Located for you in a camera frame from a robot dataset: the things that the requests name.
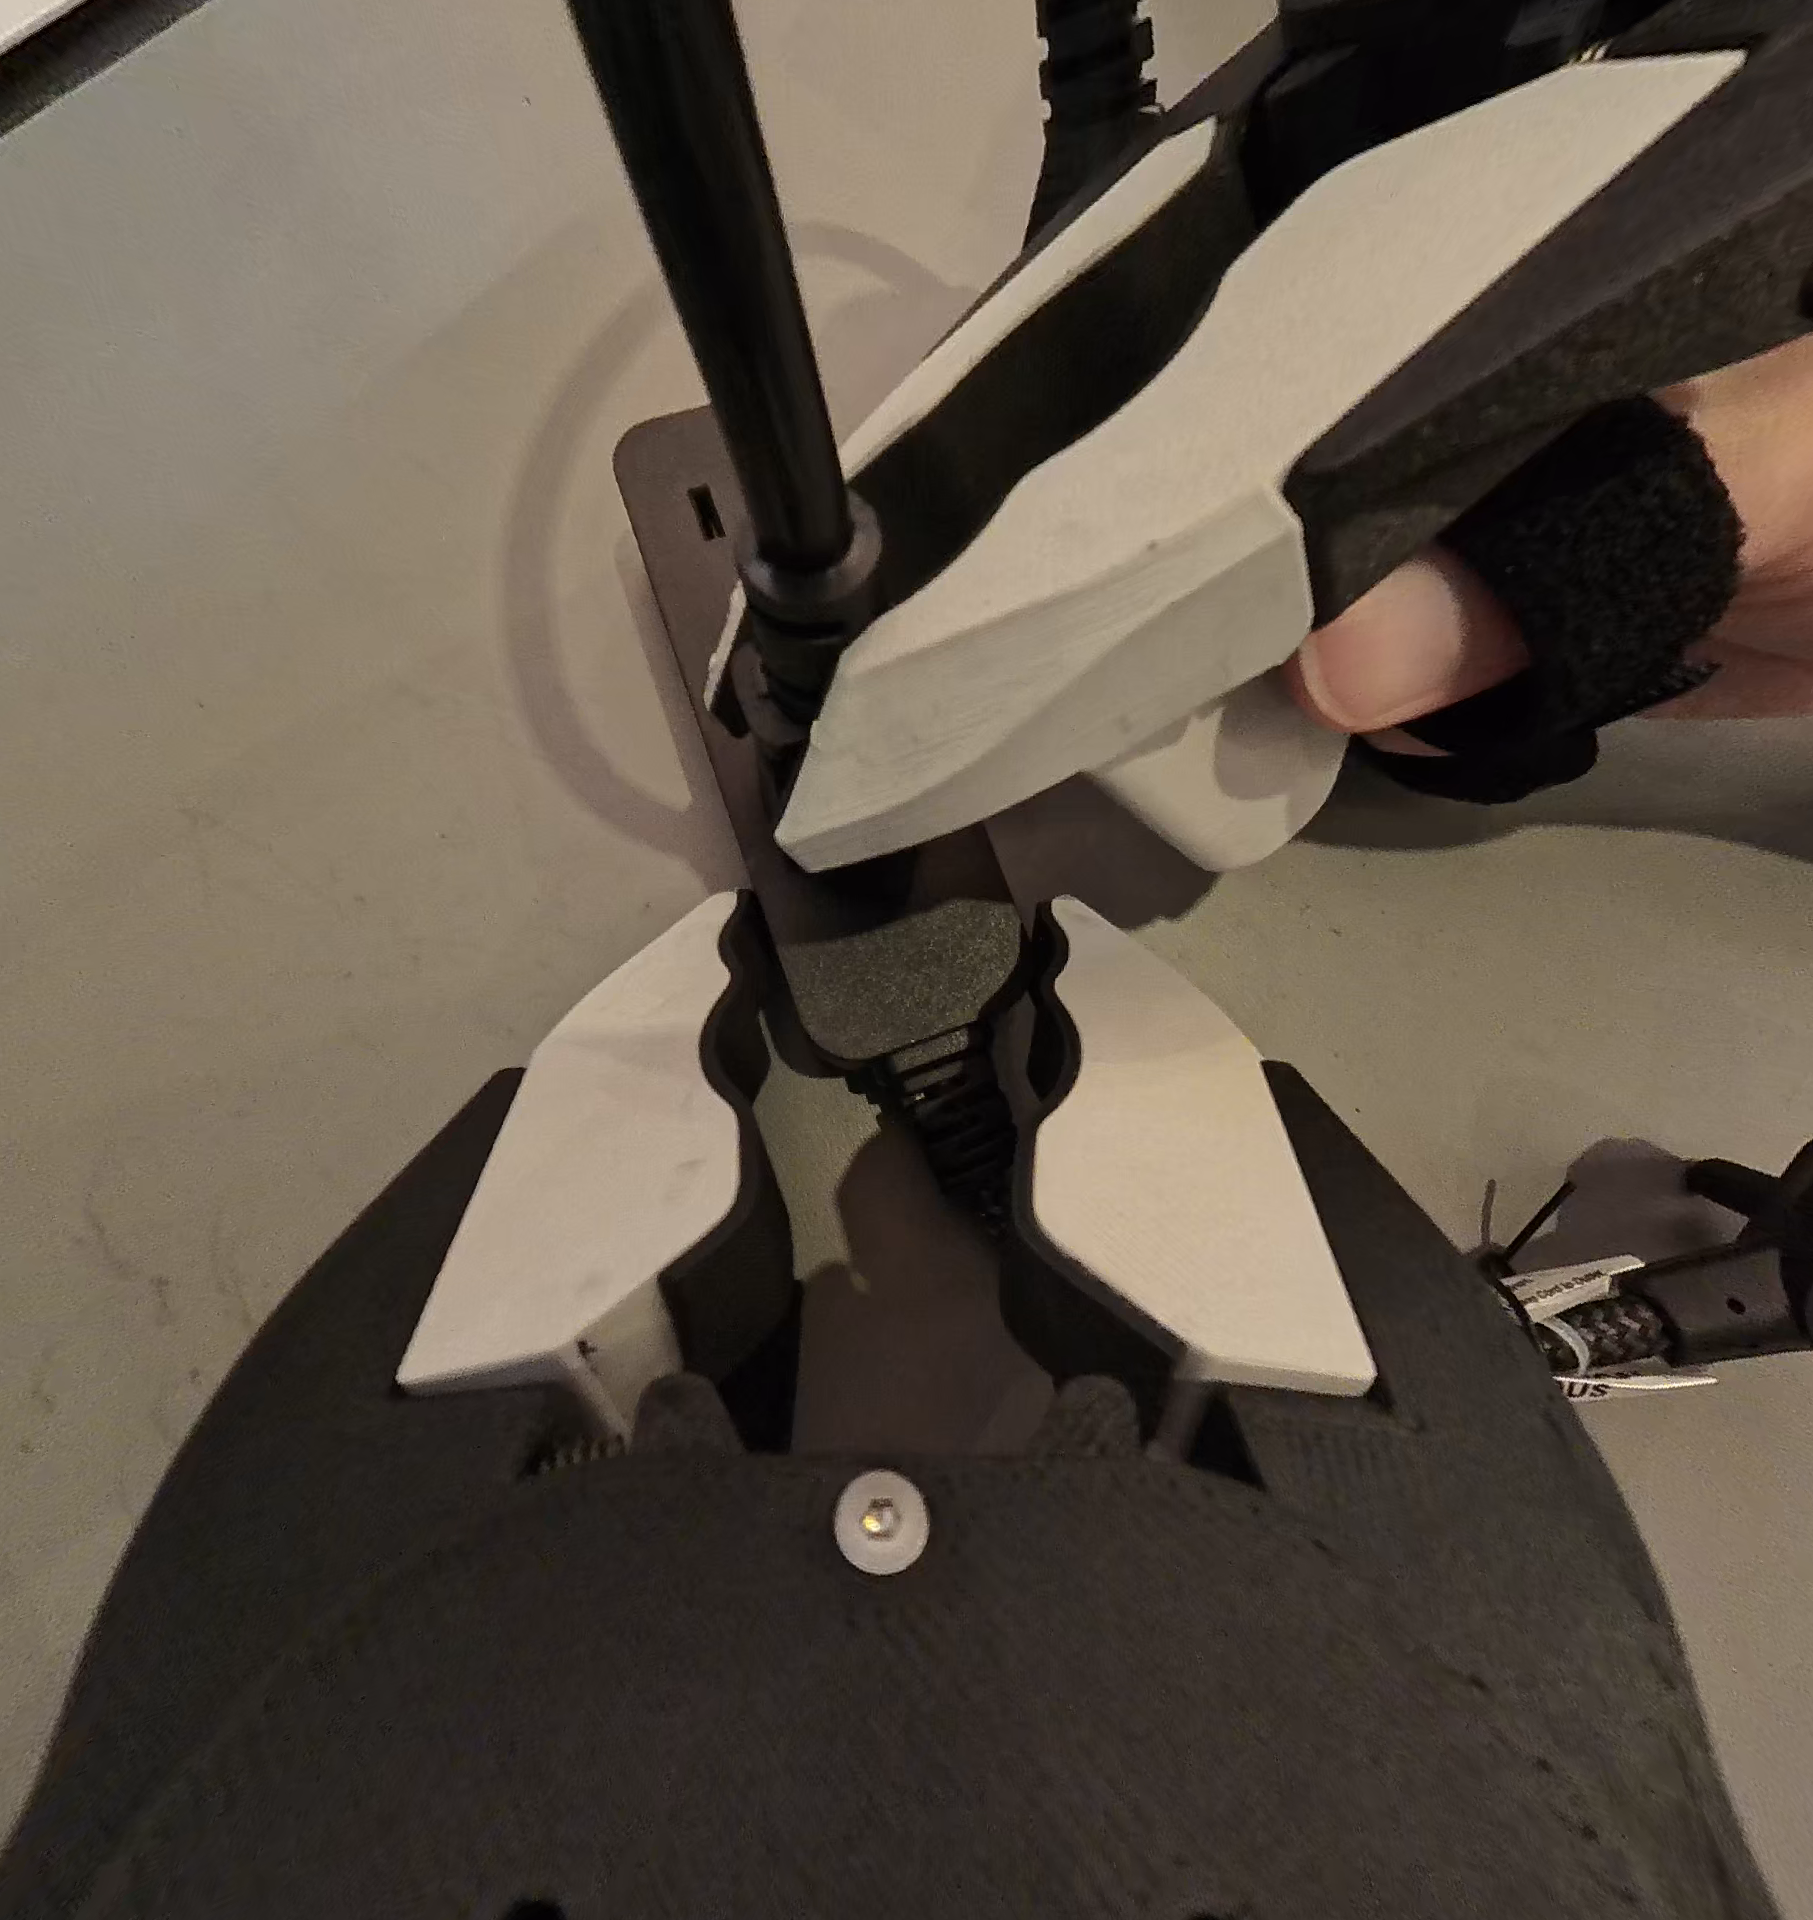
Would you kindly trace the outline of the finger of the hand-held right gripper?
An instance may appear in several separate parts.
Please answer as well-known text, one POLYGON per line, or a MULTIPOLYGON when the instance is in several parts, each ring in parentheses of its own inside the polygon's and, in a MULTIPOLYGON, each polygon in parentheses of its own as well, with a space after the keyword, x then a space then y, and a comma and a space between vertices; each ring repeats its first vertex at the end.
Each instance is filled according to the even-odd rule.
POLYGON ((1068 671, 1094 671, 1167 590, 1156 563, 1145 431, 1167 413, 1146 388, 1202 328, 1248 241, 1244 119, 1205 117, 1156 143, 941 339, 843 441, 845 478, 877 518, 869 637, 823 647, 824 680, 794 705, 774 620, 745 599, 726 655, 758 653, 767 708, 795 725, 874 725, 885 701, 931 701, 927 725, 979 725, 958 675, 988 667, 1003 725, 1042 711, 1037 639, 1068 618, 1068 671))
POLYGON ((1584 61, 1309 187, 1172 361, 850 646, 777 844, 832 872, 938 841, 1279 669, 1315 624, 1300 457, 1740 68, 1584 61))

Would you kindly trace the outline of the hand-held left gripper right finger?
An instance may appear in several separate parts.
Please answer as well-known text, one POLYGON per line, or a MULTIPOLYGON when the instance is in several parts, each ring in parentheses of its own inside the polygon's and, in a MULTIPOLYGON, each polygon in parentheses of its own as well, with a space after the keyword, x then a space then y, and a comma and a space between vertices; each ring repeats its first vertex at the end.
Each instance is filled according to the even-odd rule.
POLYGON ((1239 1398, 1379 1420, 1379 1363, 1269 1063, 1083 901, 1035 912, 1031 1108, 998 1304, 1057 1387, 1107 1382, 1146 1454, 1248 1461, 1239 1398))

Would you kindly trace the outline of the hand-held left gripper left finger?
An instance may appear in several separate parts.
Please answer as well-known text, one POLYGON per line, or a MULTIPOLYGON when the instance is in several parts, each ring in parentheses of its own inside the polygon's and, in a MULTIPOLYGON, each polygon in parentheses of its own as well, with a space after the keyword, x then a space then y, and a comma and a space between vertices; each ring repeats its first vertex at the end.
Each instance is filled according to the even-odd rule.
POLYGON ((765 923, 718 892, 534 1046, 398 1361, 409 1395, 562 1387, 630 1441, 648 1390, 714 1386, 751 1452, 786 1452, 802 1282, 753 1101, 765 923))

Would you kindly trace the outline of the person's right hand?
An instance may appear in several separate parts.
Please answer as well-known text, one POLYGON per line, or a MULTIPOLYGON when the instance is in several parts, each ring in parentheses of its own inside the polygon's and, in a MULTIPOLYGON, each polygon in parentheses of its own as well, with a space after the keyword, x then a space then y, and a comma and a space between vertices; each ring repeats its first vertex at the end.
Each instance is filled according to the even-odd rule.
MULTIPOLYGON (((1654 719, 1813 717, 1813 335, 1670 388, 1663 406, 1705 441, 1741 518, 1741 583, 1692 647, 1714 671, 1654 719)), ((1319 725, 1424 752, 1410 725, 1524 664, 1494 594, 1443 550, 1420 555, 1311 634, 1289 663, 1319 725)))

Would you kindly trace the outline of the black power strip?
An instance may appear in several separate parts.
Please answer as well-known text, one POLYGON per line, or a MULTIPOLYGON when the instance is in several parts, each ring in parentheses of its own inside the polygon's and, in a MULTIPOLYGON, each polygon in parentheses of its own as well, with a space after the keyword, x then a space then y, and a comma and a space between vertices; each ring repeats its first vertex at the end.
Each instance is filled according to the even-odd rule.
POLYGON ((633 427, 613 447, 611 473, 811 1055, 850 1073, 990 1019, 1024 989, 1028 936, 988 830, 812 876, 774 842, 753 742, 706 702, 738 586, 731 537, 742 518, 711 411, 633 427))

